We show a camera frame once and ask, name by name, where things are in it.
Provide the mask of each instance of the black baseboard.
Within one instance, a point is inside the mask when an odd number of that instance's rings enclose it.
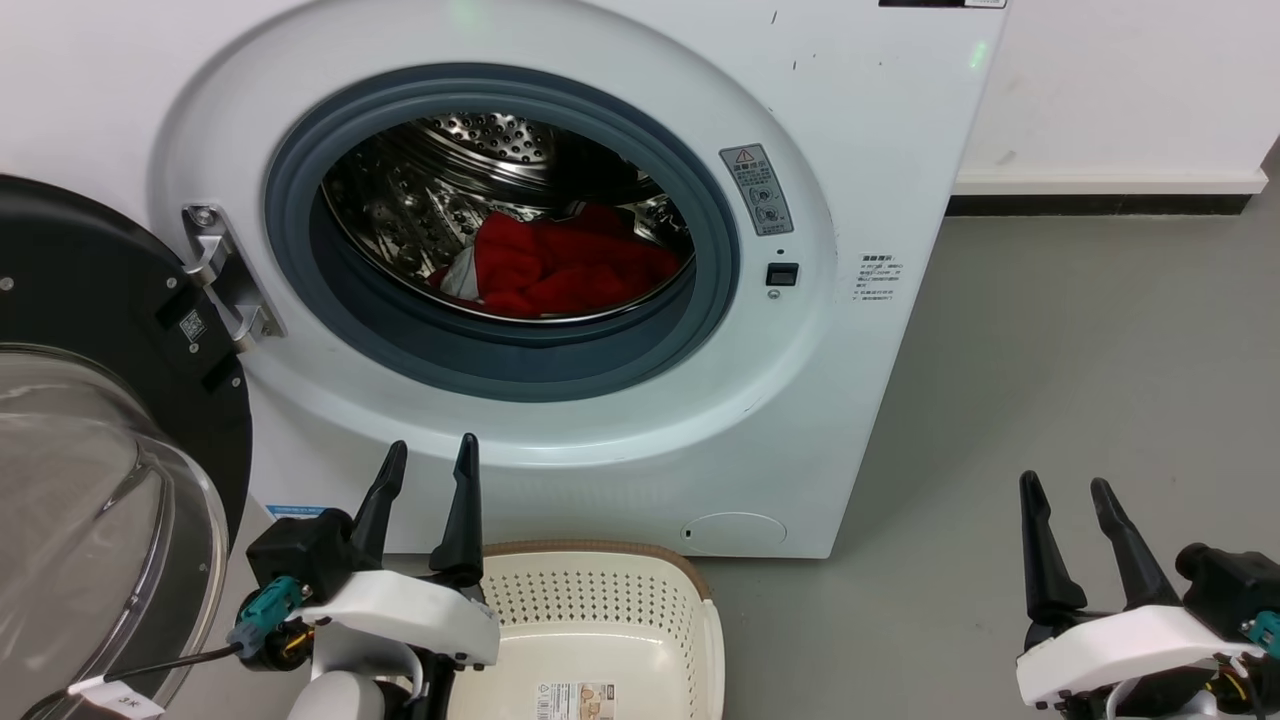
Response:
[[[952,195],[948,218],[1239,215],[1252,195]]]

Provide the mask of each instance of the laundry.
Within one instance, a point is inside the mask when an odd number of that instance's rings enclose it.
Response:
[[[535,318],[622,305],[678,269],[673,252],[636,237],[616,211],[588,205],[567,220],[521,223],[493,213],[470,252],[430,282],[490,313]]]

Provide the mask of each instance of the concrete floor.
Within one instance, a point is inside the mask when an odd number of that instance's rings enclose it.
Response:
[[[1110,610],[1091,478],[1172,575],[1194,541],[1280,557],[1277,447],[1280,183],[1239,218],[947,220],[832,557],[699,561],[726,717],[1050,717],[1014,680],[1019,473]],[[241,564],[230,592],[247,583]],[[276,720],[303,679],[202,667],[168,716]]]

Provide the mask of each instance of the door glass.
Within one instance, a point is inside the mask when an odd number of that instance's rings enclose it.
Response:
[[[198,648],[221,503],[128,392],[74,360],[0,351],[0,717],[113,664]],[[164,702],[180,679],[151,692]]]

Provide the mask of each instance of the teal connector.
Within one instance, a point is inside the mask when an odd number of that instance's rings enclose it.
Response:
[[[1249,641],[1267,651],[1271,657],[1280,660],[1280,643],[1276,642],[1276,638],[1280,638],[1280,615],[1263,610],[1249,623],[1248,628],[1245,634]]]
[[[250,659],[262,650],[266,635],[288,619],[293,610],[302,605],[302,585],[289,577],[276,578],[257,593],[252,602],[241,610],[236,628],[227,633],[227,644],[241,643],[236,652],[241,659]]]

